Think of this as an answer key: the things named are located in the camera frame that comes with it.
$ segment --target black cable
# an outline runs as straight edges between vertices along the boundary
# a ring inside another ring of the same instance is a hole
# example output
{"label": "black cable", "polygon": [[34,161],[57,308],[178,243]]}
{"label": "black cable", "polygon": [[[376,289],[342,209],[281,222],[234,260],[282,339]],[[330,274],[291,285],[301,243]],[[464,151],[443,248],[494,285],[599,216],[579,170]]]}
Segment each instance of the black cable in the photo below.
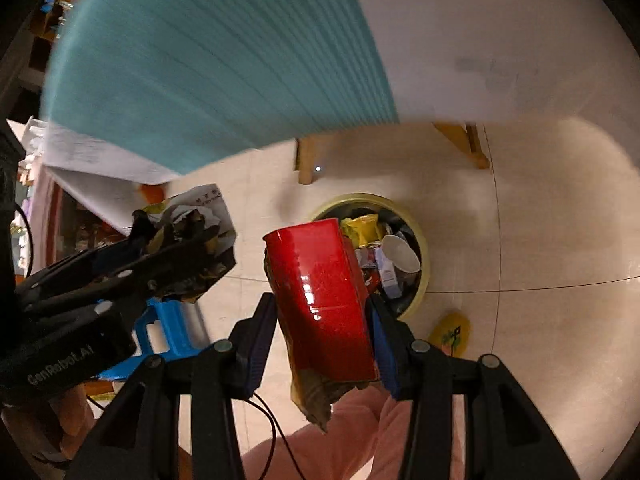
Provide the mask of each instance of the black cable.
{"label": "black cable", "polygon": [[33,235],[31,235],[31,226],[27,220],[27,215],[25,215],[22,208],[16,202],[14,202],[14,207],[22,217],[22,220],[24,220],[24,225],[27,228],[27,234],[29,235],[29,266],[27,268],[27,277],[29,277],[31,276],[31,269],[33,269]]}
{"label": "black cable", "polygon": [[245,400],[244,402],[246,402],[247,404],[252,405],[256,410],[260,410],[264,414],[264,416],[269,419],[269,422],[271,423],[271,449],[269,451],[269,456],[267,457],[267,463],[264,465],[264,469],[262,470],[262,474],[260,475],[260,478],[258,478],[258,480],[264,480],[264,477],[267,476],[267,471],[269,470],[269,468],[271,466],[271,460],[273,459],[273,453],[276,451],[276,427],[275,427],[275,425],[273,423],[273,419],[270,417],[269,413],[265,412],[255,402],[253,402],[252,400]]}
{"label": "black cable", "polygon": [[101,405],[97,400],[94,400],[89,396],[86,396],[86,400],[88,400],[90,403],[92,403],[92,405],[94,405],[96,408],[100,408],[102,411],[105,410],[105,407],[103,405]]}
{"label": "black cable", "polygon": [[280,427],[280,424],[278,423],[278,419],[276,418],[276,416],[271,411],[271,408],[267,405],[266,402],[264,402],[264,400],[262,399],[262,397],[260,395],[254,393],[254,397],[256,399],[260,400],[260,402],[265,407],[265,409],[269,412],[271,417],[273,417],[273,421],[276,423],[276,427],[278,428],[278,432],[280,433],[280,436],[282,437],[282,441],[284,442],[284,445],[287,447],[287,451],[289,451],[289,456],[291,457],[291,460],[293,461],[293,465],[296,467],[296,471],[298,472],[298,474],[300,475],[300,478],[302,478],[302,480],[306,480],[305,476],[302,474],[302,471],[300,471],[300,466],[298,465],[298,462],[296,462],[296,459],[293,456],[293,451],[289,447],[289,443],[287,442],[287,437],[284,436],[284,432],[282,431],[282,428]]}

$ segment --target blue object on shelf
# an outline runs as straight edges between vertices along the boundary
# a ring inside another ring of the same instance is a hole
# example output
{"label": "blue object on shelf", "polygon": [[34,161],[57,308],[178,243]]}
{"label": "blue object on shelf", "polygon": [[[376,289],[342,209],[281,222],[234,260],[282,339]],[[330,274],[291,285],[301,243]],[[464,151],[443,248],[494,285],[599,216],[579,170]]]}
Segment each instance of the blue object on shelf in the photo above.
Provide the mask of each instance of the blue object on shelf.
{"label": "blue object on shelf", "polygon": [[155,353],[151,347],[146,327],[157,320],[160,320],[164,337],[169,345],[169,349],[166,352],[159,354],[165,361],[191,357],[200,352],[200,349],[194,348],[189,340],[180,310],[180,301],[148,300],[146,304],[148,305],[147,310],[134,325],[134,331],[140,343],[142,354],[134,355],[103,371],[98,375],[100,379],[105,381],[125,381],[144,359]]}

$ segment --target metal screw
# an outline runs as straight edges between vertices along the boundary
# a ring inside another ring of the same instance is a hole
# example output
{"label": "metal screw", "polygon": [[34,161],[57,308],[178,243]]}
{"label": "metal screw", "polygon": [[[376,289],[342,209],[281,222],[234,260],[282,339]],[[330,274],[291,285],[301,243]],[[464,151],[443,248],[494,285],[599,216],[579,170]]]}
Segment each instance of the metal screw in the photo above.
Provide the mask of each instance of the metal screw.
{"label": "metal screw", "polygon": [[161,362],[162,358],[159,355],[150,355],[145,359],[145,365],[148,368],[158,368]]}
{"label": "metal screw", "polygon": [[229,339],[221,339],[213,343],[213,349],[221,354],[223,354],[224,352],[229,352],[233,347],[234,344],[229,341]]}
{"label": "metal screw", "polygon": [[100,314],[103,314],[105,312],[107,312],[107,310],[109,310],[111,307],[113,306],[113,302],[112,301],[103,301],[101,303],[98,303],[94,310],[95,313],[100,316]]}
{"label": "metal screw", "polygon": [[493,354],[483,355],[480,361],[487,368],[497,368],[500,366],[500,359]]}
{"label": "metal screw", "polygon": [[411,343],[411,350],[418,352],[418,354],[424,354],[431,349],[431,345],[423,339],[416,339]]}

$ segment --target red box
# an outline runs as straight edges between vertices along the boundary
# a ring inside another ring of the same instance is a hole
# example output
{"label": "red box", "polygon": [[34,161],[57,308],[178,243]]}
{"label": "red box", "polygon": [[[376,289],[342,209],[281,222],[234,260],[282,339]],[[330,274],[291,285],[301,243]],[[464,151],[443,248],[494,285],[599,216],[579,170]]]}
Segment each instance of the red box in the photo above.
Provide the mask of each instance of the red box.
{"label": "red box", "polygon": [[337,219],[278,229],[264,241],[295,369],[312,368],[333,381],[376,380],[364,316],[368,293]]}

